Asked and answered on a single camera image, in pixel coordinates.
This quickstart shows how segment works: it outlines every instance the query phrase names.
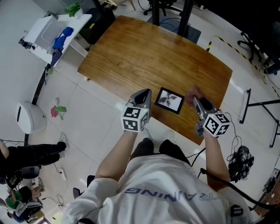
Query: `caution tape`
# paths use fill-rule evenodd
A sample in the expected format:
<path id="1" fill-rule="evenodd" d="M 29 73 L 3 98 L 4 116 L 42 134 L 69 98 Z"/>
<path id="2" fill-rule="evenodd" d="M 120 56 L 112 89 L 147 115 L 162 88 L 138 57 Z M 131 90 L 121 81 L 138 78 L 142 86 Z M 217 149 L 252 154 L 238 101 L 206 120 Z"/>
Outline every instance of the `caution tape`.
<path id="1" fill-rule="evenodd" d="M 228 42 L 224 41 L 221 37 L 219 37 L 218 35 L 214 36 L 214 37 L 217 37 L 219 38 L 222 42 L 226 43 L 227 45 L 229 45 L 232 49 L 234 49 L 237 53 L 239 53 L 240 55 L 242 55 L 246 60 L 248 60 L 250 62 L 251 65 L 254 66 L 254 68 L 258 71 L 258 72 L 261 72 L 261 69 L 258 68 L 252 61 L 249 60 L 249 58 L 247 58 L 244 54 L 242 54 L 241 52 L 239 52 L 235 47 L 233 47 L 231 44 L 229 44 Z M 206 51 L 209 52 L 210 48 L 211 48 L 211 45 L 212 45 L 212 41 L 209 42 L 208 44 L 208 47 L 206 49 Z"/>
<path id="2" fill-rule="evenodd" d="M 219 37 L 218 35 L 213 36 L 213 37 L 217 37 L 217 38 L 219 38 L 222 42 L 226 43 L 228 46 L 230 46 L 232 49 L 234 49 L 237 53 L 239 53 L 240 55 L 242 55 L 246 60 L 248 60 L 248 61 L 250 62 L 250 64 L 253 65 L 254 68 L 255 68 L 258 72 L 261 73 L 261 69 L 260 69 L 260 68 L 258 68 L 254 63 L 252 63 L 252 62 L 249 60 L 249 58 L 247 58 L 244 54 L 242 54 L 241 52 L 239 52 L 239 51 L 238 51 L 235 47 L 233 47 L 231 44 L 229 44 L 228 42 L 224 41 L 224 40 L 223 40 L 221 37 Z M 207 46 L 207 48 L 206 48 L 206 51 L 209 52 L 211 46 L 212 46 L 212 41 L 209 42 L 209 44 L 208 44 L 208 46 Z M 280 96 L 279 96 L 277 90 L 276 90 L 273 86 L 272 86 L 272 89 L 273 89 L 274 92 L 276 93 L 277 97 L 280 98 Z"/>

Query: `white tiled floor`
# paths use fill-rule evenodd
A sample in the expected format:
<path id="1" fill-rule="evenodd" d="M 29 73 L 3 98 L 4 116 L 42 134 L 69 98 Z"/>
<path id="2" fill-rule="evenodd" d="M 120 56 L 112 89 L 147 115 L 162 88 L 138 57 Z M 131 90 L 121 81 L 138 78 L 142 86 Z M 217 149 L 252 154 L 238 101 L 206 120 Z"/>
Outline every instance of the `white tiled floor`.
<path id="1" fill-rule="evenodd" d="M 149 7 L 148 1 L 141 0 L 140 2 L 142 7 Z M 182 7 L 182 4 L 176 3 L 175 6 Z M 133 11 L 129 2 L 124 2 L 115 11 L 115 15 L 123 14 L 142 20 L 148 20 L 151 17 L 151 14 L 143 15 L 137 2 L 135 2 L 135 7 L 136 11 Z M 177 16 L 170 11 L 168 11 L 168 15 Z M 205 49 L 212 40 L 210 53 L 233 70 L 221 109 L 231 114 L 236 132 L 242 137 L 242 144 L 247 146 L 255 157 L 248 180 L 239 181 L 236 186 L 258 200 L 279 155 L 280 140 L 277 138 L 274 148 L 269 148 L 275 124 L 261 107 L 249 108 L 243 125 L 240 125 L 238 121 L 243 115 L 247 89 L 252 88 L 251 102 L 277 99 L 277 96 L 271 85 L 263 83 L 260 74 L 247 60 L 219 39 L 212 37 L 219 35 L 249 56 L 247 50 L 236 43 L 238 40 L 242 40 L 240 31 L 208 10 L 199 11 L 194 8 L 189 22 L 202 32 L 197 44 Z M 53 74 L 48 77 L 47 85 L 43 87 L 38 100 L 38 105 L 48 118 L 47 128 L 31 135 L 29 141 L 30 144 L 52 144 L 58 141 L 61 131 L 67 135 L 70 149 L 65 152 L 65 158 L 56 163 L 57 168 L 64 169 L 67 182 L 62 180 L 53 165 L 43 167 L 40 173 L 46 187 L 44 195 L 56 200 L 56 195 L 60 194 L 65 204 L 73 200 L 73 187 L 78 187 L 81 191 L 85 190 L 87 176 L 96 173 L 102 159 L 123 133 L 120 112 L 125 102 L 96 83 L 84 81 L 83 76 L 77 72 L 82 60 L 83 58 L 70 47 Z M 271 78 L 276 83 L 280 83 L 278 76 Z M 55 105 L 56 97 L 60 98 L 60 105 L 67 107 L 63 121 L 59 117 L 50 116 L 50 109 Z M 268 108 L 276 117 L 280 118 L 277 105 L 270 105 Z M 153 118 L 147 128 L 157 142 L 163 140 L 162 135 L 164 131 L 168 130 L 167 126 Z M 183 149 L 186 156 L 197 153 L 204 147 L 204 142 L 198 146 L 178 133 L 175 138 L 176 144 Z M 219 138 L 225 159 L 231 153 L 233 138 L 233 126 L 225 136 Z M 137 137 L 135 146 L 140 141 L 141 134 Z M 197 173 L 201 167 L 205 168 L 205 154 L 201 154 L 194 165 Z M 206 181 L 204 175 L 201 175 L 200 178 Z M 57 210 L 58 207 L 53 201 L 44 201 L 45 213 L 53 214 Z"/>

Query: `power strip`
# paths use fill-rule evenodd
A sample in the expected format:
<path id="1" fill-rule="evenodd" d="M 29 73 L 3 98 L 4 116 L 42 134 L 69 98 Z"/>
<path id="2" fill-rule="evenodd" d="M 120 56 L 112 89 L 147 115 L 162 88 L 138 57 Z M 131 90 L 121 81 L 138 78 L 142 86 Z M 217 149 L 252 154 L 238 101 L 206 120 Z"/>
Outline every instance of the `power strip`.
<path id="1" fill-rule="evenodd" d="M 67 179 L 66 179 L 66 176 L 65 176 L 65 172 L 62 168 L 60 168 L 60 172 L 61 172 L 60 175 L 62 176 L 62 179 L 66 181 Z"/>

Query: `pink object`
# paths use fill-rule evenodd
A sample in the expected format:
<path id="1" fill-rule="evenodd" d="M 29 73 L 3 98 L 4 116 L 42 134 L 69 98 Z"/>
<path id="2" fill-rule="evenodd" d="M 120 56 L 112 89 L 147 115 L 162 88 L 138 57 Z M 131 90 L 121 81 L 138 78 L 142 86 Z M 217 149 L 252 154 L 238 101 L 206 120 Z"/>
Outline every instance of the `pink object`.
<path id="1" fill-rule="evenodd" d="M 55 110 L 55 106 L 51 109 L 51 115 L 52 115 L 52 117 L 58 116 L 58 112 Z"/>

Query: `picture frame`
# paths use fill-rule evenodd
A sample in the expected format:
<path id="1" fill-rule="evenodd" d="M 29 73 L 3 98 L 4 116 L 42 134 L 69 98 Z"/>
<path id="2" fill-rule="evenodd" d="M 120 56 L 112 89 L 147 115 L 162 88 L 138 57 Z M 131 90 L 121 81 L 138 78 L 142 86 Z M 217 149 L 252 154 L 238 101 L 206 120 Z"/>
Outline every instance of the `picture frame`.
<path id="1" fill-rule="evenodd" d="M 179 114 L 184 103 L 184 99 L 184 96 L 161 87 L 154 104 L 175 114 Z"/>

